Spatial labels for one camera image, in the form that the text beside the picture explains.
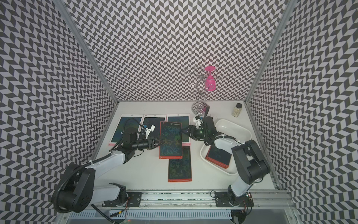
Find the pink writing tablet colourful screen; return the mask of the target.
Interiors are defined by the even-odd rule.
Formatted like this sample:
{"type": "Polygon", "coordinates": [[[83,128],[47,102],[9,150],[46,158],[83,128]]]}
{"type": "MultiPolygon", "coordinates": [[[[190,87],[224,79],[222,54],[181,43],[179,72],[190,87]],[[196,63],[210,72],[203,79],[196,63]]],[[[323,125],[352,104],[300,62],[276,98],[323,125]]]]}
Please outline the pink writing tablet colourful screen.
{"type": "Polygon", "coordinates": [[[120,120],[117,122],[116,129],[111,137],[109,146],[114,146],[122,138],[124,129],[126,131],[130,131],[131,133],[134,131],[139,131],[140,125],[138,122],[142,123],[143,117],[143,114],[122,114],[120,116],[120,120]]]}

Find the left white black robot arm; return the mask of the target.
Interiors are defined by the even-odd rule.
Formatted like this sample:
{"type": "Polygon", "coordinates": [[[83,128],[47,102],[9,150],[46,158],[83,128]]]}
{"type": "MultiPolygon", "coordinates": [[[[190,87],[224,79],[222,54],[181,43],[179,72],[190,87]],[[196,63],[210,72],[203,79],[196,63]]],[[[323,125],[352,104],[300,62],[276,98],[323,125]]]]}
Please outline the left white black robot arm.
{"type": "Polygon", "coordinates": [[[164,139],[149,136],[154,130],[155,126],[147,128],[141,125],[141,131],[130,132],[124,127],[122,136],[106,156],[83,165],[72,163],[67,166],[51,197],[54,209],[58,213],[79,213],[100,202],[126,206],[129,196],[125,186],[109,183],[96,187],[95,182],[110,170],[127,163],[136,151],[152,150],[163,145],[166,142],[164,139]]]}

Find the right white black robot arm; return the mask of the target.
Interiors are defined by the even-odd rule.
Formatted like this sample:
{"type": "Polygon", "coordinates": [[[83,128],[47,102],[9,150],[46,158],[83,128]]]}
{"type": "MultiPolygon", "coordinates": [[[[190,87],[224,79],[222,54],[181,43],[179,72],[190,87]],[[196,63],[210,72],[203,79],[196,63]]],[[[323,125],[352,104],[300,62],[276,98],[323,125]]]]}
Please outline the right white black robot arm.
{"type": "Polygon", "coordinates": [[[233,156],[239,176],[229,185],[224,199],[233,207],[253,207],[249,190],[253,184],[263,181],[270,173],[269,164],[254,140],[241,143],[235,137],[217,131],[213,118],[208,116],[209,109],[207,106],[199,126],[190,125],[182,129],[182,133],[233,156]]]}

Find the red writing tablet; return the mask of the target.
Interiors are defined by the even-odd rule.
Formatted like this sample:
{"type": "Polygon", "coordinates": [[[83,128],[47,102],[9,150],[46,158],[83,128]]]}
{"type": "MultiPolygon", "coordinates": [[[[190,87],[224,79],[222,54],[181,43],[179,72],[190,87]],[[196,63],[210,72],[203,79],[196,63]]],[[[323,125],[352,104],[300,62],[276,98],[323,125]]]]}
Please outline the red writing tablet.
{"type": "Polygon", "coordinates": [[[214,144],[210,147],[205,157],[206,160],[224,169],[227,169],[229,167],[231,158],[231,153],[223,149],[217,148],[214,144]]]}
{"type": "Polygon", "coordinates": [[[159,159],[182,159],[182,124],[160,122],[159,159]]]}
{"type": "Polygon", "coordinates": [[[192,181],[191,148],[183,147],[182,159],[170,159],[168,167],[168,182],[180,183],[192,181]]]}

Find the white plastic storage tray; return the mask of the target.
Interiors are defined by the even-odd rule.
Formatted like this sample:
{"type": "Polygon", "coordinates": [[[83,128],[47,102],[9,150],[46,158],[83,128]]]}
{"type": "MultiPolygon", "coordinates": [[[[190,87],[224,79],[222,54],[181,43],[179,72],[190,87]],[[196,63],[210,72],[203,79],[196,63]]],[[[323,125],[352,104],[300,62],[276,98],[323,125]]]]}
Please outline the white plastic storage tray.
{"type": "MultiPolygon", "coordinates": [[[[215,123],[215,127],[218,132],[222,132],[226,135],[232,136],[240,143],[244,143],[252,139],[252,134],[248,129],[226,119],[218,120],[215,123]]],[[[228,176],[238,176],[238,172],[233,157],[231,157],[230,159],[228,168],[225,169],[205,159],[209,150],[210,150],[210,146],[202,145],[200,150],[200,157],[205,163],[207,163],[214,169],[217,169],[228,176]]]]}

